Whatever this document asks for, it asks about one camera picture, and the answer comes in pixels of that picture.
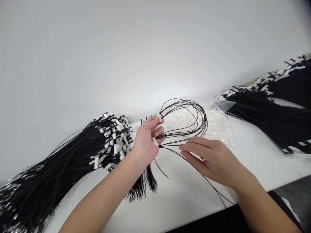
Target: clear plastic bag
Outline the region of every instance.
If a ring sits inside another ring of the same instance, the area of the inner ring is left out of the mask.
[[[235,102],[227,100],[213,100],[199,103],[206,113],[207,131],[202,137],[210,140],[220,140],[226,146],[233,148],[235,146],[233,138],[233,128],[225,113]],[[165,117],[164,126],[166,131],[175,130],[175,132],[186,132],[196,128],[197,124],[202,124],[202,117],[194,108],[179,109]]]

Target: white background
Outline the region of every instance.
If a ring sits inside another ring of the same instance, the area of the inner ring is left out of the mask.
[[[311,51],[307,14],[298,0],[0,1],[0,184],[107,109],[134,121]]]

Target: black wire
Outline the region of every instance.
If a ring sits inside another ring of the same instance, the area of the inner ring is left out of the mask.
[[[187,163],[189,163],[195,170],[197,170],[187,159],[185,159],[182,155],[180,155],[180,154],[177,153],[176,151],[174,151],[174,150],[172,150],[172,149],[170,149],[170,148],[165,148],[165,149],[168,149],[169,151],[171,151],[171,152],[177,154],[179,157],[181,157],[182,159],[184,159],[185,161],[187,161]],[[229,201],[226,197],[224,197],[224,196],[209,182],[209,180],[206,179],[205,176],[203,176],[201,173],[200,173],[200,175],[201,175],[201,176],[212,186],[212,188],[216,191],[217,195],[219,196],[219,198],[220,198],[220,200],[221,200],[221,202],[223,203],[223,205],[224,205],[225,208],[227,208],[227,206],[225,205],[225,203],[224,203],[224,201],[222,200],[221,196],[222,196],[225,200],[227,200],[228,202],[230,202],[231,204],[235,205],[233,202]]]

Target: white tabletop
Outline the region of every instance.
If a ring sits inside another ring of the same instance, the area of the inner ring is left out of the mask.
[[[229,120],[236,142],[232,151],[267,191],[311,174],[311,163],[285,157],[254,125],[232,117]],[[146,199],[134,203],[122,201],[104,232],[165,232],[224,209],[213,188],[182,158],[160,149],[156,161],[169,179],[153,162],[157,193],[147,192]],[[46,232],[57,232],[80,200],[107,174],[103,169],[97,169],[81,179],[62,200]],[[225,197],[236,202],[233,190],[211,183]]]

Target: finger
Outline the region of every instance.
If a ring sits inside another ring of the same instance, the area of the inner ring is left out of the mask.
[[[160,125],[160,124],[163,124],[164,123],[164,119],[162,119],[162,121],[160,122],[158,122],[158,124],[156,125],[156,127],[158,126],[158,125]]]
[[[186,143],[196,143],[201,146],[212,148],[215,146],[216,142],[217,142],[216,140],[209,140],[209,139],[202,138],[202,137],[192,137]]]
[[[180,152],[192,166],[194,166],[203,176],[208,176],[209,170],[205,163],[199,160],[197,157],[193,156],[188,151],[182,150]]]
[[[159,128],[157,128],[155,130],[155,137],[157,137],[157,136],[159,136],[159,135],[161,135],[163,133],[164,133],[164,128],[163,128],[163,126],[160,126]]]
[[[157,139],[156,141],[158,142],[159,145],[162,144],[162,142],[165,140],[166,138],[160,138],[160,139]]]
[[[158,125],[160,125],[160,124],[163,124],[164,123],[164,119],[162,119],[162,121],[160,122],[158,122],[158,124],[156,125],[156,127],[158,127]]]
[[[144,128],[148,128],[148,129],[154,129],[154,127],[158,124],[159,122],[159,117],[157,115],[150,117],[149,119],[147,119],[142,126]]]
[[[148,123],[148,122],[152,121],[153,119],[155,119],[156,116],[157,116],[157,115],[154,115],[154,116],[149,117],[147,120],[145,120],[144,123]]]
[[[193,152],[196,155],[209,160],[211,157],[211,149],[196,143],[185,143],[179,147],[180,150]]]

